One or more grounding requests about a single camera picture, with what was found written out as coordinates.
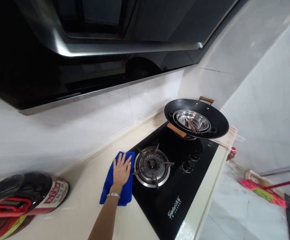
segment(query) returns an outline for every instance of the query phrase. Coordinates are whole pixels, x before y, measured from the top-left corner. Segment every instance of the beige towel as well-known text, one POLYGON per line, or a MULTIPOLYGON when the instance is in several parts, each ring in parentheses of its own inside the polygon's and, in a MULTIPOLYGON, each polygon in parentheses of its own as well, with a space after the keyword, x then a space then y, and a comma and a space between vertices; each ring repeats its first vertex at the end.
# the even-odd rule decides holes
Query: beige towel
POLYGON ((238 133, 238 130, 236 128, 234 128, 233 126, 229 126, 228 132, 223 137, 210 139, 210 140, 218 143, 219 145, 223 146, 230 152, 232 149, 233 143, 236 139, 237 133, 238 133))

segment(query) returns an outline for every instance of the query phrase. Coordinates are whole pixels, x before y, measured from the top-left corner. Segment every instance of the small red bottle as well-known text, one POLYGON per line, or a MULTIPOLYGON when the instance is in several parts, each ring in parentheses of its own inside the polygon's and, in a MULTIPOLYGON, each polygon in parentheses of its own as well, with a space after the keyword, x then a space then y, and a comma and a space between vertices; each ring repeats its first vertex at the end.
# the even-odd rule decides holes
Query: small red bottle
POLYGON ((235 154, 236 154, 236 148, 232 147, 231 152, 228 154, 226 161, 234 158, 235 154))

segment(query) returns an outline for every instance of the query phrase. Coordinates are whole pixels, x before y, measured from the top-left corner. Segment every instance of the cleaning rag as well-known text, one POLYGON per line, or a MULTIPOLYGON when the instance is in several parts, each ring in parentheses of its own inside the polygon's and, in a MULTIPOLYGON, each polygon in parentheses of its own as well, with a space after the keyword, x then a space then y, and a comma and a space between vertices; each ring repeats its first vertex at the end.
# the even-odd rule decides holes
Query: cleaning rag
POLYGON ((236 139, 238 130, 233 126, 229 126, 228 132, 220 138, 210 139, 213 142, 218 143, 219 145, 226 148, 227 151, 231 151, 234 141, 236 139))
MULTIPOLYGON (((115 161, 117 163, 119 154, 122 154, 123 156, 123 152, 119 152, 115 158, 115 161)), ((125 183, 125 185, 123 186, 122 192, 121 192, 121 198, 118 200, 118 206, 126 206, 127 203, 129 203, 132 200, 132 181, 133 181, 133 176, 132 176, 132 172, 133 172, 133 166, 134 166, 134 159, 135 159, 135 152, 127 152, 126 153, 126 157, 125 157, 125 161, 129 158, 129 156, 132 156, 131 158, 131 172, 129 175, 129 178, 127 180, 127 182, 125 183)), ((106 200, 106 196, 107 194, 109 194, 109 190, 113 185, 113 162, 111 167, 109 168, 109 171, 107 173, 107 177, 104 183, 104 187, 103 187, 103 192, 101 195, 101 199, 99 201, 99 204, 104 204, 105 200, 106 200)))

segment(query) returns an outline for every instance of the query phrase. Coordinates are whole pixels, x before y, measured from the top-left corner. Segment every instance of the broom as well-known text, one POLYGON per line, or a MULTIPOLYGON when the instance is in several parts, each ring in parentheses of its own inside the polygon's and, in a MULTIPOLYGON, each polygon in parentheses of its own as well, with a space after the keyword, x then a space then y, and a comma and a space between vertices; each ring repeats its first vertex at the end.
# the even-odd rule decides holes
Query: broom
POLYGON ((265 198, 267 201, 275 203, 283 208, 288 207, 288 203, 285 201, 285 199, 276 194, 274 191, 272 191, 272 189, 276 187, 290 185, 290 181, 279 183, 269 187, 265 187, 249 179, 242 179, 239 182, 247 189, 252 190, 254 193, 261 196, 262 198, 265 198))

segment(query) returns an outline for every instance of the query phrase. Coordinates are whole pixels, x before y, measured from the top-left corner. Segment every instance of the brand logo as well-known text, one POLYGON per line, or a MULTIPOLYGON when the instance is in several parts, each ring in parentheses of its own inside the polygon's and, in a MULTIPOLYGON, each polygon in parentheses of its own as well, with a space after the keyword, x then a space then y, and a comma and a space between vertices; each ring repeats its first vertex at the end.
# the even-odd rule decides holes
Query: brand logo
POLYGON ((169 219, 172 219, 174 218, 174 215, 176 214, 179 206, 181 205, 182 201, 179 199, 179 196, 177 196, 177 199, 174 203, 174 206, 172 207, 172 210, 168 211, 168 216, 169 216, 169 219))

